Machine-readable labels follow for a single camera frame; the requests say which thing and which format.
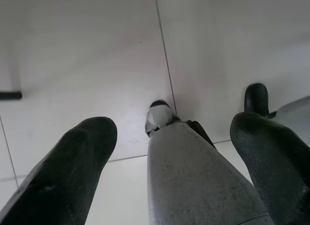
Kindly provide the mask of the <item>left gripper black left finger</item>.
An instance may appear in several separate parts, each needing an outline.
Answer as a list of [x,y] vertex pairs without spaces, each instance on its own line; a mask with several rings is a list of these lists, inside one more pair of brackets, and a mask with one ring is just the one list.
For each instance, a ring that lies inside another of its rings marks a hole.
[[116,143],[117,127],[107,117],[67,131],[0,211],[0,225],[85,225]]

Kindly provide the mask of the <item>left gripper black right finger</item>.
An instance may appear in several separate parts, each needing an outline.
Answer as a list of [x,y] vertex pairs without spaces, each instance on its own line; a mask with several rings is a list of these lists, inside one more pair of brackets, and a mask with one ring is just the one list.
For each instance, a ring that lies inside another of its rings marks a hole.
[[231,141],[275,225],[310,225],[310,148],[256,113],[232,120]]

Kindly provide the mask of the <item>grey robot left foot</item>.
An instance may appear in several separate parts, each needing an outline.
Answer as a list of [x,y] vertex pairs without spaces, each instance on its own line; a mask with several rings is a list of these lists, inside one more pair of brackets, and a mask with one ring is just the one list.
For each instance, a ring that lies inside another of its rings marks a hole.
[[145,123],[145,132],[150,137],[152,132],[158,131],[170,124],[180,121],[167,102],[154,101],[148,108]]

